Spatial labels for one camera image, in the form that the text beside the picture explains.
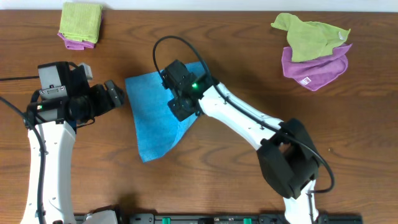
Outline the blue cloth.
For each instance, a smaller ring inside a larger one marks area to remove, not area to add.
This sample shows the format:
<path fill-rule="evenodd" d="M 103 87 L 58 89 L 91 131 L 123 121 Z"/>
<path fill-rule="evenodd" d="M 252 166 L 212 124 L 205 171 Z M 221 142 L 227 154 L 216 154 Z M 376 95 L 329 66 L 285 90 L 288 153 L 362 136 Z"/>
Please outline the blue cloth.
<path fill-rule="evenodd" d="M 157 72 L 125 79 L 143 162 L 159 159 L 173 149 L 197 120 L 195 114 L 179 121 L 167 103 L 173 98 Z"/>

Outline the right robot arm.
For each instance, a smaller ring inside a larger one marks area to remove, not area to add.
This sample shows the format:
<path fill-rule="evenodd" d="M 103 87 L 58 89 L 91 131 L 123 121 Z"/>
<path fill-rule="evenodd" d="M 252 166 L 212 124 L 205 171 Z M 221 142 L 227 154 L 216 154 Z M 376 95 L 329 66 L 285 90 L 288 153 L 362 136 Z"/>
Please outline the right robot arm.
<path fill-rule="evenodd" d="M 175 60 L 160 72 L 173 98 L 168 106 L 183 121 L 193 114 L 214 118 L 244 138 L 256 151 L 263 178 L 284 199 L 288 223 L 315 223 L 314 188 L 320 160 L 302 123 L 261 113 L 231 93 L 207 72 L 196 76 Z"/>

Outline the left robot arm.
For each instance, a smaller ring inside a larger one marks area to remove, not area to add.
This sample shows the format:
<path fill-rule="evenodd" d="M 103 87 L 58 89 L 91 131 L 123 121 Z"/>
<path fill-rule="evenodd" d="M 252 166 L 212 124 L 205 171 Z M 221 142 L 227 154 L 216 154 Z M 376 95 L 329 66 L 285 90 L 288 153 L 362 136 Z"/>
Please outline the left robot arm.
<path fill-rule="evenodd" d="M 90 85 L 89 65 L 53 62 L 38 67 L 41 88 L 24 113 L 30 143 L 30 177 L 23 223 L 122 223 L 117 207 L 74 213 L 72 152 L 78 128 L 124 103 L 113 81 Z"/>

